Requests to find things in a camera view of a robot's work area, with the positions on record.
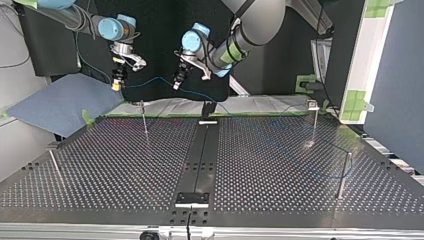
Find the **optical breadboard table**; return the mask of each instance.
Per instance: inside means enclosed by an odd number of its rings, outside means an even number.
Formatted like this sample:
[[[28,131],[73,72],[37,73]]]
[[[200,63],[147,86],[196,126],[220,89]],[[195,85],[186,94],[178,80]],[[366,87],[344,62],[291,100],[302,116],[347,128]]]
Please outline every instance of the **optical breadboard table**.
[[[0,222],[424,230],[423,187],[331,116],[146,121],[98,119],[60,171],[48,153],[23,166],[0,184]],[[206,208],[176,207],[181,193]]]

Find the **green tape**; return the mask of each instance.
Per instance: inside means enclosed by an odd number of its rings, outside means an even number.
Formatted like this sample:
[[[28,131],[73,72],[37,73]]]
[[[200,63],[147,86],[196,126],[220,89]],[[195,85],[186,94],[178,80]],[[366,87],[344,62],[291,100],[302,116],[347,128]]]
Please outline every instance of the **green tape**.
[[[347,92],[342,120],[359,121],[365,109],[365,91],[349,90]]]
[[[321,111],[320,111],[321,115],[327,113],[328,104],[330,104],[330,101],[325,99],[324,102],[322,103],[322,108],[321,108]]]
[[[82,110],[82,118],[84,119],[85,124],[87,125],[91,125],[95,122],[95,120],[90,117],[90,114],[88,113],[87,109]]]
[[[384,18],[390,0],[369,0],[365,10],[365,18]]]
[[[306,93],[306,94],[313,94],[314,90],[306,90],[306,88],[303,88],[300,86],[300,83],[302,82],[309,82],[314,83],[317,81],[317,76],[314,74],[311,75],[298,75],[296,78],[296,88],[295,93]]]
[[[236,47],[236,45],[234,43],[232,43],[229,47],[229,50],[231,52],[231,56],[233,56],[233,58],[237,61],[241,61],[243,60],[243,53],[241,53],[238,48]],[[228,53],[228,51],[225,51],[225,53],[221,56],[221,60],[225,63],[233,63],[234,60],[233,58],[231,58],[230,54]]]
[[[14,0],[14,1],[22,5],[30,6],[37,9],[37,0]]]
[[[1,118],[8,118],[9,114],[7,114],[6,112],[3,112],[0,116]]]

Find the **end effector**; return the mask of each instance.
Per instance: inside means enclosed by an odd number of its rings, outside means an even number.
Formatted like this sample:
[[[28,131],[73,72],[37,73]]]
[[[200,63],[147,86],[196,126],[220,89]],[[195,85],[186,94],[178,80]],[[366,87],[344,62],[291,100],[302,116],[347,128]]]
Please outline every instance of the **end effector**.
[[[195,23],[182,37],[182,48],[175,54],[180,58],[178,72],[174,76],[174,89],[187,79],[193,67],[203,72],[202,80],[210,80],[212,74],[224,77],[231,69],[231,63],[215,64],[213,59],[215,47],[209,42],[210,29]]]
[[[127,78],[125,65],[131,67],[132,71],[138,72],[143,69],[147,63],[139,55],[134,53],[134,39],[140,33],[135,31],[136,20],[119,14],[117,19],[105,18],[99,22],[99,33],[107,39],[114,41],[110,49],[113,56],[113,61],[117,65],[117,69],[113,70],[113,84],[114,91],[120,91],[122,83]]]

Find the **black panel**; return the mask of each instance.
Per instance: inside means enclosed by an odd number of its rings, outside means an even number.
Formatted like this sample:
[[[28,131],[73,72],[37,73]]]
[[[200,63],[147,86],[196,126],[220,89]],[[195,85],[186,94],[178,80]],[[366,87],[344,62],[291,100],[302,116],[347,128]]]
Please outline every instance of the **black panel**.
[[[72,32],[29,8],[23,11],[20,21],[35,74],[54,76],[78,72]]]
[[[333,104],[341,106],[365,0],[340,0],[325,85]]]

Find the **metal frame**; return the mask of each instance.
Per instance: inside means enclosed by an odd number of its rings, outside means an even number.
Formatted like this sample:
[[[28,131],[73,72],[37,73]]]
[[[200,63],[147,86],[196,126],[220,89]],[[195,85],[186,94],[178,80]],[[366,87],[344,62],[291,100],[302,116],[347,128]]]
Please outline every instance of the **metal frame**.
[[[349,228],[198,228],[191,227],[192,237],[201,237],[205,231],[212,238],[252,239],[424,239],[424,231],[349,229]],[[185,227],[148,227],[130,225],[82,224],[0,224],[0,239],[138,239],[144,231],[158,232],[172,239],[186,239]]]

